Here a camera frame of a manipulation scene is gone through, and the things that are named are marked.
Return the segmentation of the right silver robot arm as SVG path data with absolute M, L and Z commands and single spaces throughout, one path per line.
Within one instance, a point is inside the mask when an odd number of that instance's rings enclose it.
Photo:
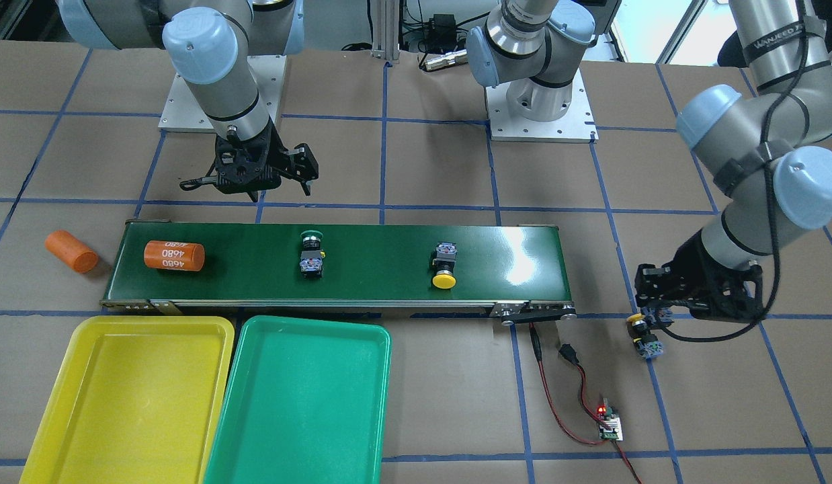
M 167 52 L 213 128 L 214 159 L 204 177 L 180 189 L 224 195 L 296 181 L 305 195 L 320 175 L 310 147 L 290 149 L 268 113 L 248 59 L 291 55 L 304 46 L 302 1 L 60 1 L 70 36 L 93 49 L 157 47 Z

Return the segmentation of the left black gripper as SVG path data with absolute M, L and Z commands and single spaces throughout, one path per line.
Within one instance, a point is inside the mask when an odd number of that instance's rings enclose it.
M 696 233 L 664 266 L 637 267 L 635 300 L 640 309 L 683 306 L 697 319 L 750 323 L 763 315 L 762 274 L 759 266 L 722 266 Z

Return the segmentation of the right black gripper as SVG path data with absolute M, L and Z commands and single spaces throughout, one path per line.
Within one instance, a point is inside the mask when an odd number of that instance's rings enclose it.
M 226 126 L 225 137 L 214 144 L 214 187 L 225 195 L 246 193 L 257 201 L 257 193 L 277 189 L 289 169 L 289 150 L 275 124 L 269 120 L 259 134 L 242 140 L 235 124 Z

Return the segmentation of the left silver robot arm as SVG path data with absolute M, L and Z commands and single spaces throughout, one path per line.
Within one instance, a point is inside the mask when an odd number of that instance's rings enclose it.
M 832 218 L 832 67 L 827 25 L 809 1 L 733 1 L 742 55 L 757 81 L 744 98 L 705 89 L 676 129 L 731 202 L 661 267 L 643 264 L 635 300 L 647 319 L 686 307 L 709 321 L 760 321 L 769 307 L 759 262 Z M 573 1 L 503 1 L 467 35 L 480 85 L 508 83 L 523 117 L 563 116 L 594 20 Z

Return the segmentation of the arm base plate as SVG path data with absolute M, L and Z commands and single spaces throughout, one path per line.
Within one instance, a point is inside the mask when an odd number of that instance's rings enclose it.
M 485 89 L 491 138 L 502 142 L 589 143 L 599 139 L 580 70 L 570 85 L 520 79 Z
M 256 108 L 267 113 L 275 124 L 279 122 L 285 69 L 289 58 L 284 55 L 247 57 L 252 83 L 240 83 L 235 88 L 217 83 L 214 87 L 192 85 L 176 74 L 162 108 L 158 127 L 167 132 L 198 132 L 214 134 L 219 117 L 234 116 L 249 107 L 256 96 Z

